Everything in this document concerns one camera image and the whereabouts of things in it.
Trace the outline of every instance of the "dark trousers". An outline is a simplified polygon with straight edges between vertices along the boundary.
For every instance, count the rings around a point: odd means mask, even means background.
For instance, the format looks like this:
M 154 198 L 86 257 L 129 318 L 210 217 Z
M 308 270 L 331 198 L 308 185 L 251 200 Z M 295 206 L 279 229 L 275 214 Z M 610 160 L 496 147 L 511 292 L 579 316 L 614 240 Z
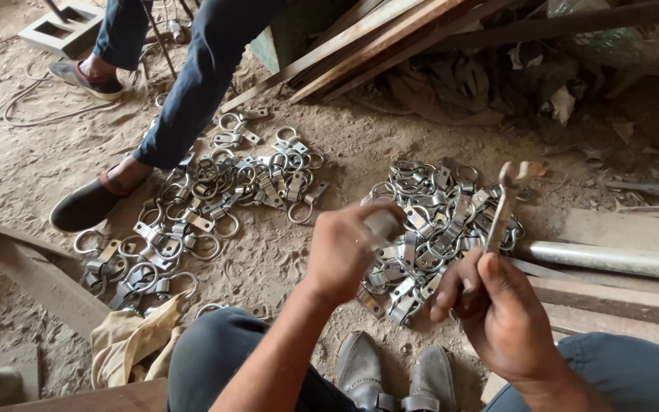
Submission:
M 170 412 L 206 412 L 256 349 L 268 325 L 237 308 L 198 318 L 177 341 L 169 367 Z M 571 368 L 622 411 L 659 411 L 659 346 L 608 333 L 587 333 L 559 342 Z M 358 410 L 352 400 L 310 367 L 297 410 Z M 529 410 L 507 385 L 488 412 Z
M 136 70 L 149 21 L 140 0 L 108 0 L 93 53 Z M 276 16 L 285 0 L 203 0 L 192 26 L 185 65 L 164 102 L 157 125 L 133 153 L 160 169 L 180 162 L 215 114 L 246 44 Z M 151 8 L 152 0 L 145 0 Z

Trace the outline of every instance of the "ankle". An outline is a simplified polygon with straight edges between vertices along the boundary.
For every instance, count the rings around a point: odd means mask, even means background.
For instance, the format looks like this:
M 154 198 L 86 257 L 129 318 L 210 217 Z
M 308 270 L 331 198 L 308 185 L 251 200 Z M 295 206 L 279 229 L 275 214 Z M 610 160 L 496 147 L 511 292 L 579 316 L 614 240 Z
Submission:
M 129 156 L 108 171 L 106 177 L 119 183 L 123 190 L 131 190 L 144 182 L 153 172 L 153 167 L 137 161 L 133 156 Z
M 116 75 L 116 66 L 106 63 L 95 54 L 91 54 L 88 59 L 78 63 L 78 68 L 87 77 Z

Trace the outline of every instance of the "person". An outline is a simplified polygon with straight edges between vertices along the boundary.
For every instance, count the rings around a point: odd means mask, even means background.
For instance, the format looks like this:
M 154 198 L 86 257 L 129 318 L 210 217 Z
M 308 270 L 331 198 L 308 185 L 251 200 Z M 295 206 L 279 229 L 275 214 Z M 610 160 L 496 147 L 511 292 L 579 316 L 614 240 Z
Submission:
M 306 277 L 271 328 L 232 307 L 190 325 L 170 362 L 170 412 L 396 410 L 367 333 L 343 340 L 336 386 L 309 364 L 325 323 L 353 299 L 372 262 L 364 220 L 380 210 L 403 219 L 392 202 L 318 217 Z M 456 298 L 461 287 L 477 295 L 465 307 Z M 454 308 L 481 361 L 510 382 L 485 410 L 659 410 L 659 346 L 588 333 L 565 338 L 556 349 L 526 276 L 502 257 L 478 248 L 455 260 L 427 305 L 434 321 Z M 456 412 L 452 361 L 440 346 L 420 351 L 402 410 Z
M 56 77 L 104 100 L 123 95 L 116 69 L 136 70 L 149 21 L 141 0 L 108 0 L 91 55 L 76 63 L 50 63 Z M 138 148 L 88 185 L 63 198 L 50 224 L 80 232 L 105 219 L 157 169 L 172 169 L 210 122 L 245 50 L 285 0 L 203 0 L 192 25 L 188 55 L 156 125 Z M 144 5 L 151 9 L 153 1 Z

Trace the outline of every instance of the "dirt floor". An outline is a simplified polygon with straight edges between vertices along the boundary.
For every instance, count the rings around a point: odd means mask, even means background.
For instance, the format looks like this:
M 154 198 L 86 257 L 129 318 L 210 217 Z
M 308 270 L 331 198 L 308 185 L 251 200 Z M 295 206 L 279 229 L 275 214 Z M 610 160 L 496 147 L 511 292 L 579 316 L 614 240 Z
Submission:
M 39 3 L 0 0 L 0 40 L 16 35 L 44 12 Z M 179 67 L 186 47 L 171 44 L 169 49 Z M 32 77 L 45 74 L 47 63 L 55 58 L 39 53 L 21 40 L 0 43 L 0 106 L 34 82 L 25 73 L 28 63 L 32 63 Z M 0 224 L 72 248 L 75 236 L 63 235 L 50 227 L 48 214 L 60 198 L 129 153 L 158 115 L 154 97 L 166 89 L 169 70 L 156 48 L 145 62 L 150 85 L 142 77 L 136 78 L 124 101 L 105 110 L 42 126 L 15 127 L 3 120 L 0 109 Z M 131 73 L 122 72 L 119 76 L 124 84 L 132 84 Z M 234 83 L 239 91 L 244 91 L 267 76 L 268 72 L 246 52 Z M 270 143 L 279 127 L 294 126 L 306 144 L 325 154 L 328 166 L 318 177 L 332 186 L 321 200 L 322 210 L 360 200 L 373 183 L 384 179 L 390 162 L 397 157 L 438 164 L 442 156 L 451 156 L 459 163 L 477 167 L 485 185 L 494 183 L 501 165 L 508 160 L 547 164 L 548 173 L 533 183 L 537 195 L 529 203 L 553 213 L 521 213 L 532 238 L 554 237 L 560 229 L 557 216 L 569 208 L 613 211 L 615 194 L 627 202 L 629 197 L 624 193 L 609 192 L 601 184 L 613 177 L 659 183 L 659 154 L 646 150 L 652 146 L 648 136 L 636 127 L 635 138 L 627 145 L 613 131 L 611 117 L 622 116 L 616 107 L 593 106 L 577 113 L 566 128 L 534 133 L 511 126 L 510 122 L 500 127 L 450 128 L 420 117 L 379 113 L 346 98 L 330 104 L 309 102 L 292 106 L 286 102 L 288 96 L 287 90 L 275 88 L 252 100 L 249 106 L 267 107 L 271 115 L 253 121 L 250 127 Z M 31 122 L 101 103 L 80 89 L 47 80 L 14 105 L 9 117 L 14 123 Z M 212 133 L 207 131 L 203 137 L 210 138 Z M 559 144 L 553 147 L 545 142 Z M 603 150 L 608 154 L 605 166 L 588 166 L 578 150 L 560 150 L 561 154 L 545 156 L 571 142 Z M 252 153 L 271 151 L 265 145 Z M 132 234 L 141 204 L 161 178 L 161 174 L 155 174 L 99 228 L 115 238 Z M 275 281 L 288 294 L 305 272 L 311 227 L 291 224 L 280 211 L 264 207 L 239 208 L 236 214 L 243 228 L 224 243 L 219 258 L 206 264 L 193 259 L 183 263 L 202 282 L 199 296 L 183 317 L 186 325 L 197 308 L 209 302 L 235 306 L 265 304 L 275 317 L 281 305 L 269 307 L 260 297 L 261 290 L 269 281 Z M 312 363 L 326 378 L 334 377 L 340 339 L 347 332 L 360 329 L 368 331 L 380 346 L 389 393 L 397 398 L 407 394 L 408 375 L 417 351 L 427 344 L 441 344 L 457 360 L 455 385 L 461 409 L 481 409 L 479 398 L 485 368 L 451 321 L 441 325 L 417 322 L 411 328 L 402 328 L 390 319 L 378 321 L 355 302 L 345 304 L 325 327 L 312 357 Z M 8 278 L 0 276 L 0 353 L 26 342 L 40 345 L 43 398 L 90 389 L 89 343 Z

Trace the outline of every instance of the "foot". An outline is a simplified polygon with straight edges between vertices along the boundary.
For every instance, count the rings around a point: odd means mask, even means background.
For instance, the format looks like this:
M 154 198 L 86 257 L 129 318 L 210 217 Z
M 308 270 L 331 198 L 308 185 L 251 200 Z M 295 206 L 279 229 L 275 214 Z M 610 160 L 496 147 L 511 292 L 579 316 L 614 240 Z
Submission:
M 367 410 L 393 412 L 393 397 L 383 392 L 378 347 L 365 332 L 352 332 L 337 354 L 337 388 Z
M 53 61 L 50 63 L 49 69 L 53 76 L 59 77 L 73 86 L 82 87 L 99 99 L 112 101 L 124 94 L 124 88 L 115 73 L 104 76 L 86 76 L 80 71 L 79 61 L 76 63 Z
M 450 354 L 433 344 L 424 348 L 411 373 L 408 397 L 401 401 L 405 412 L 456 412 Z
M 102 222 L 116 203 L 128 197 L 153 169 L 125 158 L 90 184 L 64 197 L 50 213 L 50 224 L 61 232 L 82 232 Z

